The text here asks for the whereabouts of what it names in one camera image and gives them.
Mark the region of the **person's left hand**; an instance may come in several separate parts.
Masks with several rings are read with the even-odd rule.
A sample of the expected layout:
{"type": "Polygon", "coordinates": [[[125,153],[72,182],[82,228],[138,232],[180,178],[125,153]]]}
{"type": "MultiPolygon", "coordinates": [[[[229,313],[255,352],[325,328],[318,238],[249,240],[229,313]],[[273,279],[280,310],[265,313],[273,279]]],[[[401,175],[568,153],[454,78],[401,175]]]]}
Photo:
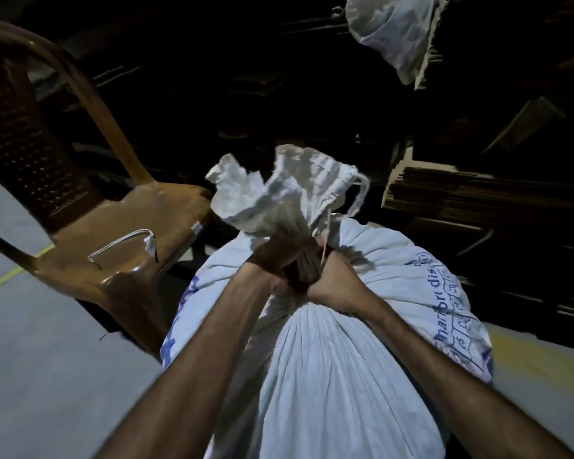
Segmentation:
{"type": "Polygon", "coordinates": [[[251,283],[261,282],[270,294],[298,294],[302,290],[292,272],[287,273],[298,255],[310,247],[314,239],[271,236],[257,247],[252,255],[239,268],[237,276],[251,283]]]}

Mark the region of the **person's right hand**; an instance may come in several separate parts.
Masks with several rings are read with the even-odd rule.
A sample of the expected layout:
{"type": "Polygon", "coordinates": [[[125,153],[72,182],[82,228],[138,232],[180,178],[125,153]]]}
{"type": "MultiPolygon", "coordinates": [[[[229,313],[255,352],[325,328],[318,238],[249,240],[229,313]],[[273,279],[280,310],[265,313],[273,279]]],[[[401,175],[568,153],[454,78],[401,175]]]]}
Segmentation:
{"type": "Polygon", "coordinates": [[[347,257],[327,246],[327,241],[322,237],[317,237],[316,241],[317,249],[325,254],[322,271],[318,280],[306,287],[304,296],[310,302],[340,313],[356,314],[366,286],[347,257]]]}

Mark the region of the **large white woven sack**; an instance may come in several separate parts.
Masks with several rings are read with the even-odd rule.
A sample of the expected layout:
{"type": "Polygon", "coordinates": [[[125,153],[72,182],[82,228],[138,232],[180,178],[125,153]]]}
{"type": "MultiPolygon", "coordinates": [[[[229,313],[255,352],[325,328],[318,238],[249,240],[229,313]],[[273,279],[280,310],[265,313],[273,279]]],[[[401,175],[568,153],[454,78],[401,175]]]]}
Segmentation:
{"type": "MultiPolygon", "coordinates": [[[[329,232],[360,279],[423,338],[483,382],[485,326],[446,266],[402,233],[360,224],[368,178],[310,147],[276,147],[272,175],[232,154],[207,173],[211,208],[239,230],[191,279],[161,347],[187,345],[246,259],[275,231],[329,232]]],[[[271,297],[242,353],[204,459],[444,459],[449,429],[363,321],[271,297]]]]}

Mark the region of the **person's left forearm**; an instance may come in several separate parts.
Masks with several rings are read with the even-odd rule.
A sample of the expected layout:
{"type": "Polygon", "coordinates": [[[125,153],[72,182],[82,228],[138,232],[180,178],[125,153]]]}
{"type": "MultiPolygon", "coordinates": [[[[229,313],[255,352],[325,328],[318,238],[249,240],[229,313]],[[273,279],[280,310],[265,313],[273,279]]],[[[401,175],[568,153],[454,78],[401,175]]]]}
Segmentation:
{"type": "Polygon", "coordinates": [[[93,459],[201,459],[237,360],[278,277],[252,262],[93,459]]]}

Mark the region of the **person's right forearm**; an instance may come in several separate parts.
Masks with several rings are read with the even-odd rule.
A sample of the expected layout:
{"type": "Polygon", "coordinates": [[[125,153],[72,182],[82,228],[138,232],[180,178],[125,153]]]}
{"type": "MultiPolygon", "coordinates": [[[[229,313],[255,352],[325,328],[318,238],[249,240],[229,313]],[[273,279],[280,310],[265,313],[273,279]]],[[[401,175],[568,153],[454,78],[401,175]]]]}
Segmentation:
{"type": "Polygon", "coordinates": [[[414,331],[374,293],[354,313],[386,341],[472,459],[574,459],[574,452],[494,388],[414,331]]]}

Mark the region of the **stack of flattened cardboard sheets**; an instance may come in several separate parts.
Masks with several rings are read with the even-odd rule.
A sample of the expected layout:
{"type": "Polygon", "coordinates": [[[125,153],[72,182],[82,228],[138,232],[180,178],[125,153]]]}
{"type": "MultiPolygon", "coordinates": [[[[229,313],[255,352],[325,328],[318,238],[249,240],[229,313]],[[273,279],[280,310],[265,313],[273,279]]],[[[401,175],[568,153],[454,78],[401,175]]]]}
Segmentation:
{"type": "Polygon", "coordinates": [[[409,147],[375,214],[437,254],[484,320],[574,326],[574,184],[460,171],[409,147]]]}

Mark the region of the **brown plastic chair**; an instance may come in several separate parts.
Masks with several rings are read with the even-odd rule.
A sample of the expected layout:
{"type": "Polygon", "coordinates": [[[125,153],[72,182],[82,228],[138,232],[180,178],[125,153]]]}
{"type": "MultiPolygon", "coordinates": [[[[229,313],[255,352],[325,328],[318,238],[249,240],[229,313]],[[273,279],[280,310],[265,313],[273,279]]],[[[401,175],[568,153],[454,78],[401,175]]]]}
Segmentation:
{"type": "Polygon", "coordinates": [[[33,216],[53,248],[32,256],[0,237],[0,253],[54,291],[90,303],[143,351],[160,349],[176,310],[160,278],[212,221],[211,193],[157,182],[140,162],[95,85],[49,40],[0,21],[0,184],[33,216]],[[30,57],[61,75],[133,181],[119,201],[104,197],[75,165],[38,107],[30,57]]]}

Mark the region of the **white cloth bag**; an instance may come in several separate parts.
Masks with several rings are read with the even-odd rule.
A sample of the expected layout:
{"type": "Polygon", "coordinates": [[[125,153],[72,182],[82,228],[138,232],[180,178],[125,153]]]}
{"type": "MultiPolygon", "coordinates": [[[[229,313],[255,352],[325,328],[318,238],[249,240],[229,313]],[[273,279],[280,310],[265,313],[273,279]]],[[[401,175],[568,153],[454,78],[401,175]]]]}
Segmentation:
{"type": "Polygon", "coordinates": [[[421,69],[439,0],[346,0],[345,18],[353,38],[377,51],[412,84],[421,69]]]}

